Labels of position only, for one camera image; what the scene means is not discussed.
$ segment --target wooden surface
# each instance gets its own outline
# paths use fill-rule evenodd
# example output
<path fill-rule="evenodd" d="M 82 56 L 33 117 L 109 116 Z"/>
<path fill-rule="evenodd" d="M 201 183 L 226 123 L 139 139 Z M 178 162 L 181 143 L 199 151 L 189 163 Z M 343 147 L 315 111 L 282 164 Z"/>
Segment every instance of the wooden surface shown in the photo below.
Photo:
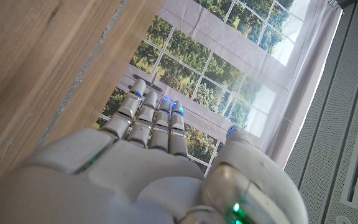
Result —
<path fill-rule="evenodd" d="M 0 0 L 0 178 L 33 151 L 120 3 Z M 51 137 L 92 127 L 160 4 L 126 1 Z"/>
<path fill-rule="evenodd" d="M 128 1 L 122 14 L 133 14 L 125 19 L 118 19 L 111 29 L 109 42 L 103 42 L 103 48 L 94 58 L 86 71 L 83 82 L 78 85 L 70 103 L 49 133 L 45 144 L 48 144 L 74 130 L 92 127 L 111 93 L 123 76 L 137 46 L 147 32 L 152 19 L 140 12 L 150 10 L 149 14 L 157 13 L 162 1 Z M 128 27 L 139 27 L 133 32 L 123 32 Z"/>

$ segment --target window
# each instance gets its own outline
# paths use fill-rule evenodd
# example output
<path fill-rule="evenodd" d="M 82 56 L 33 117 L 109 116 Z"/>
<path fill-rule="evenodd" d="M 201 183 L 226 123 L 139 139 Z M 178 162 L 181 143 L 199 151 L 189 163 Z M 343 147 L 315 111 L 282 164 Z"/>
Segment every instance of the window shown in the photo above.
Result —
<path fill-rule="evenodd" d="M 288 63 L 310 0 L 222 0 L 196 2 L 283 65 Z"/>
<path fill-rule="evenodd" d="M 269 11 L 256 6 L 248 7 L 239 1 L 222 1 L 219 7 L 213 7 L 208 2 L 199 1 L 210 10 L 217 10 L 219 15 L 226 15 L 233 3 L 232 15 L 227 23 L 235 25 L 250 39 L 254 36 L 255 42 L 261 39 L 261 46 L 267 51 L 272 49 L 272 41 L 262 38 L 264 24 L 261 16 L 254 14 L 258 11 L 267 19 Z M 256 26 L 254 20 L 260 20 L 259 31 L 252 31 L 252 26 Z M 261 136 L 275 93 L 158 16 L 137 49 L 131 65 L 255 136 Z"/>

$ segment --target window pane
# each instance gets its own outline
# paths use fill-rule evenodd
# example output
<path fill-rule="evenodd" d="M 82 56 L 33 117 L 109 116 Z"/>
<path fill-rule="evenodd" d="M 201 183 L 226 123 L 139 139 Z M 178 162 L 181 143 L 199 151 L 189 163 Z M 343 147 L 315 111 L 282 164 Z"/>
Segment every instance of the window pane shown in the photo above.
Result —
<path fill-rule="evenodd" d="M 244 2 L 250 9 L 256 12 L 260 17 L 266 19 L 270 7 L 272 7 L 273 0 L 240 0 Z"/>
<path fill-rule="evenodd" d="M 144 38 L 162 48 L 171 29 L 171 24 L 165 22 L 163 19 L 156 16 Z"/>
<path fill-rule="evenodd" d="M 262 135 L 266 120 L 266 114 L 240 100 L 237 100 L 230 117 L 230 121 L 257 137 Z"/>
<path fill-rule="evenodd" d="M 189 155 L 209 163 L 218 140 L 188 124 L 185 124 L 185 136 Z"/>
<path fill-rule="evenodd" d="M 202 171 L 203 174 L 205 174 L 206 172 L 206 166 L 205 165 L 202 165 L 200 164 L 199 162 L 197 161 L 194 161 L 193 159 L 190 159 L 191 162 L 194 162 L 196 165 L 198 165 L 198 167 L 200 168 L 200 170 Z"/>
<path fill-rule="evenodd" d="M 251 77 L 246 77 L 240 89 L 239 96 L 250 103 L 252 106 L 264 113 L 269 113 L 275 98 L 275 93 L 255 81 Z"/>
<path fill-rule="evenodd" d="M 227 19 L 227 24 L 238 30 L 242 35 L 258 43 L 264 23 L 242 4 L 236 2 Z"/>
<path fill-rule="evenodd" d="M 162 56 L 156 72 L 158 80 L 189 98 L 193 94 L 200 77 L 197 73 L 165 54 Z"/>
<path fill-rule="evenodd" d="M 277 0 L 284 8 L 291 8 L 294 0 Z M 297 0 L 296 3 L 300 3 L 301 1 L 310 1 L 310 0 Z"/>
<path fill-rule="evenodd" d="M 221 84 L 230 91 L 237 91 L 241 84 L 244 72 L 236 68 L 234 65 L 223 60 L 221 57 L 213 54 L 205 76 L 213 81 Z"/>
<path fill-rule="evenodd" d="M 211 0 L 195 0 L 198 4 L 208 9 L 209 12 L 214 14 L 216 17 L 220 18 L 222 21 L 229 11 L 232 0 L 220 0 L 220 1 L 211 1 Z"/>
<path fill-rule="evenodd" d="M 98 120 L 96 121 L 96 123 L 93 125 L 93 129 L 95 130 L 99 130 L 101 127 L 103 127 L 104 124 L 107 123 L 107 120 L 103 119 L 103 118 L 98 118 Z"/>
<path fill-rule="evenodd" d="M 150 74 L 153 70 L 155 61 L 157 61 L 160 51 L 150 44 L 142 41 L 136 50 L 134 57 L 130 64 L 137 67 L 139 70 Z"/>
<path fill-rule="evenodd" d="M 278 4 L 274 5 L 268 23 L 294 42 L 296 41 L 303 24 L 300 19 L 291 15 Z"/>
<path fill-rule="evenodd" d="M 112 114 L 116 112 L 119 108 L 119 105 L 124 101 L 126 92 L 116 88 L 110 96 L 109 101 L 104 107 L 102 114 L 111 118 Z"/>
<path fill-rule="evenodd" d="M 290 13 L 281 8 L 278 4 L 274 4 L 268 23 L 281 32 L 283 23 L 289 16 Z"/>
<path fill-rule="evenodd" d="M 310 0 L 278 0 L 278 2 L 290 13 L 294 14 L 296 17 L 304 20 Z"/>
<path fill-rule="evenodd" d="M 227 118 L 232 106 L 233 96 L 203 78 L 194 100 L 211 111 Z"/>
<path fill-rule="evenodd" d="M 175 29 L 167 46 L 167 52 L 195 70 L 202 72 L 211 50 L 182 31 Z"/>

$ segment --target green foliage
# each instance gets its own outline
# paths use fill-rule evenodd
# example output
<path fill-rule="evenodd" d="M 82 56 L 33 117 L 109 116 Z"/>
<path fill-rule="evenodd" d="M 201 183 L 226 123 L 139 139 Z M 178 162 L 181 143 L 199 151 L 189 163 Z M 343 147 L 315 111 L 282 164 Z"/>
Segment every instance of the green foliage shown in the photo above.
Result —
<path fill-rule="evenodd" d="M 277 0 L 284 8 L 291 8 L 294 0 Z"/>
<path fill-rule="evenodd" d="M 184 67 L 168 55 L 162 56 L 157 73 L 157 78 L 161 82 L 189 98 L 193 94 L 199 78 L 198 74 Z"/>
<path fill-rule="evenodd" d="M 225 86 L 228 90 L 237 91 L 244 76 L 244 72 L 223 60 L 223 58 L 213 54 L 205 75 Z"/>
<path fill-rule="evenodd" d="M 270 7 L 272 7 L 273 0 L 240 0 L 244 2 L 248 7 L 255 11 L 258 15 L 267 18 Z"/>
<path fill-rule="evenodd" d="M 229 11 L 232 0 L 195 0 L 222 21 Z"/>
<path fill-rule="evenodd" d="M 230 111 L 232 95 L 214 83 L 203 79 L 194 100 L 221 116 L 227 116 L 227 111 Z"/>
<path fill-rule="evenodd" d="M 200 84 L 196 94 L 197 103 L 209 108 L 209 105 L 214 100 L 214 90 L 209 89 L 206 83 Z"/>
<path fill-rule="evenodd" d="M 111 94 L 109 101 L 102 111 L 102 114 L 111 118 L 112 114 L 118 110 L 119 105 L 124 101 L 126 95 L 127 94 L 124 90 L 116 88 Z"/>
<path fill-rule="evenodd" d="M 237 100 L 231 113 L 230 121 L 245 129 L 250 109 L 251 107 L 248 104 Z"/>
<path fill-rule="evenodd" d="M 267 53 L 271 54 L 273 52 L 274 46 L 281 42 L 283 39 L 283 35 L 267 26 L 262 40 L 260 41 L 259 47 L 264 49 Z"/>
<path fill-rule="evenodd" d="M 144 38 L 162 48 L 171 29 L 171 24 L 156 16 Z"/>
<path fill-rule="evenodd" d="M 129 63 L 143 72 L 150 74 L 159 54 L 159 50 L 142 41 Z"/>
<path fill-rule="evenodd" d="M 242 35 L 256 44 L 258 43 L 264 26 L 264 23 L 255 14 L 238 2 L 233 6 L 230 16 L 227 19 L 227 24 L 237 29 Z"/>
<path fill-rule="evenodd" d="M 185 133 L 189 155 L 209 162 L 218 140 L 188 124 L 185 124 Z"/>
<path fill-rule="evenodd" d="M 175 29 L 167 46 L 167 52 L 195 70 L 202 72 L 211 50 Z"/>

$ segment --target tree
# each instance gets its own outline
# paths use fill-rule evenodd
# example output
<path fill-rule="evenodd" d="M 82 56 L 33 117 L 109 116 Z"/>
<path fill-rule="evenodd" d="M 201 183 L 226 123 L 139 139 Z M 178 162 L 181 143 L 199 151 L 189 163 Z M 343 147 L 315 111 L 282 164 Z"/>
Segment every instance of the tree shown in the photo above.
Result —
<path fill-rule="evenodd" d="M 143 72 L 150 74 L 159 53 L 156 48 L 142 41 L 129 63 Z"/>
<path fill-rule="evenodd" d="M 145 35 L 145 39 L 162 48 L 171 29 L 171 24 L 156 16 Z"/>
<path fill-rule="evenodd" d="M 225 86 L 228 90 L 237 91 L 244 72 L 218 55 L 213 54 L 208 68 L 205 71 L 205 75 L 222 86 Z"/>
<path fill-rule="evenodd" d="M 195 0 L 222 21 L 229 11 L 232 0 Z"/>
<path fill-rule="evenodd" d="M 195 70 L 202 72 L 211 50 L 182 31 L 175 29 L 168 43 L 167 52 Z"/>
<path fill-rule="evenodd" d="M 162 57 L 159 67 L 161 67 L 162 75 L 160 77 L 157 76 L 157 78 L 161 82 L 181 94 L 191 97 L 198 80 L 198 75 L 196 73 L 179 64 L 176 60 L 167 55 Z"/>
<path fill-rule="evenodd" d="M 188 124 L 185 124 L 185 137 L 188 153 L 204 162 L 209 162 L 217 140 Z"/>
<path fill-rule="evenodd" d="M 196 94 L 196 102 L 209 108 L 211 102 L 214 100 L 214 90 L 208 88 L 206 83 L 200 84 Z"/>

